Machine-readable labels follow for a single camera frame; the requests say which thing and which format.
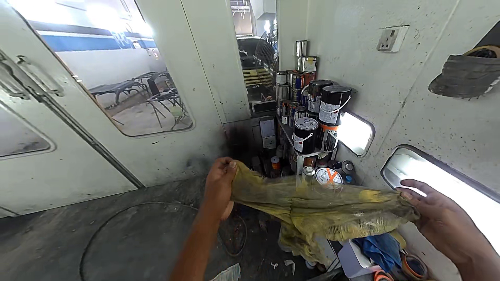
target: door handle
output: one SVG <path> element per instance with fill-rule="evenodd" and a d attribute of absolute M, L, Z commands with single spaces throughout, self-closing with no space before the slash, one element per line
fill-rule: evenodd
<path fill-rule="evenodd" d="M 37 64 L 36 62 L 30 60 L 24 55 L 18 55 L 19 61 L 17 65 L 23 69 L 26 74 L 40 87 L 42 90 L 48 94 L 53 94 L 58 97 L 64 96 L 64 89 L 61 87 L 57 81 L 52 78 L 44 68 Z"/>
<path fill-rule="evenodd" d="M 21 100 L 29 100 L 29 93 L 17 80 L 12 67 L 6 64 L 4 60 L 1 60 L 0 69 L 3 70 L 0 77 L 0 88 L 2 88 L 11 97 L 20 98 Z"/>

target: electrical outlet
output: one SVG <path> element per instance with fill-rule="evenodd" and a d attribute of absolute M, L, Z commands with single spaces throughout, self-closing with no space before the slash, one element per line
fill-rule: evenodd
<path fill-rule="evenodd" d="M 402 25 L 382 28 L 382 36 L 378 40 L 376 49 L 381 52 L 398 52 L 409 27 L 409 25 Z"/>

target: door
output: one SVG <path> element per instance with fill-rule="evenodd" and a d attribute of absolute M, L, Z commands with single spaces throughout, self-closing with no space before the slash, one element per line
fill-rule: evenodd
<path fill-rule="evenodd" d="M 0 54 L 0 217 L 136 189 L 29 88 L 42 91 Z"/>
<path fill-rule="evenodd" d="M 224 154 L 180 0 L 141 2 L 142 14 L 133 0 L 9 2 L 0 50 L 144 186 L 204 175 Z"/>

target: blue stripe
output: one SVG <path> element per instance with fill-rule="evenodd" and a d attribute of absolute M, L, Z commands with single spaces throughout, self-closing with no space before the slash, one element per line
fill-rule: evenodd
<path fill-rule="evenodd" d="M 114 38 L 74 37 L 59 35 L 42 35 L 41 37 L 54 52 L 121 49 Z"/>

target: blue cloth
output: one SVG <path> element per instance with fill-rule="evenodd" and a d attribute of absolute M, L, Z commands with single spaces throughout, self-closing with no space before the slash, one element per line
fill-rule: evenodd
<path fill-rule="evenodd" d="M 383 271 L 389 272 L 397 265 L 401 268 L 400 243 L 389 233 L 355 238 L 352 240 L 363 254 L 372 259 Z"/>

